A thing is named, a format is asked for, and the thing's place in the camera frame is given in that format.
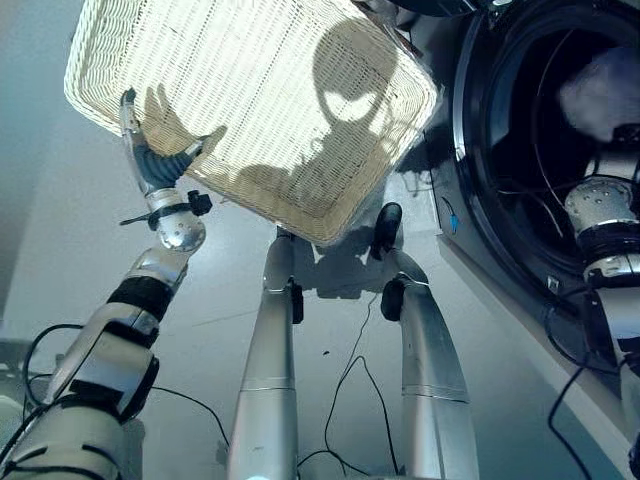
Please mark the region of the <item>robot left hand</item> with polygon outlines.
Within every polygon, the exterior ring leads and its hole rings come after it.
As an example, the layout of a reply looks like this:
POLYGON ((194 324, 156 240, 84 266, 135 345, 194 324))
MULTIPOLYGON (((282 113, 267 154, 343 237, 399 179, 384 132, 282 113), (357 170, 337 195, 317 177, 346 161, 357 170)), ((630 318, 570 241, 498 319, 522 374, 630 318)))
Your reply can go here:
POLYGON ((138 187, 144 196, 174 188, 178 179, 201 154, 209 135, 198 137, 185 149, 171 155, 154 151, 148 143, 135 113, 136 91, 125 90, 120 98, 119 114, 122 140, 138 187))

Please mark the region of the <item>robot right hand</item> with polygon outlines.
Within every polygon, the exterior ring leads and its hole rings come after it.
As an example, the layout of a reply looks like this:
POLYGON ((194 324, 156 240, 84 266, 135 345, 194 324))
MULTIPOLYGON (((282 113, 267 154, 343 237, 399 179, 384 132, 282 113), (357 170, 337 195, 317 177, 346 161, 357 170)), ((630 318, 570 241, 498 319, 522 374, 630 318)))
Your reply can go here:
POLYGON ((627 123, 615 127, 611 144, 619 149, 638 150, 640 145, 640 124, 627 123))

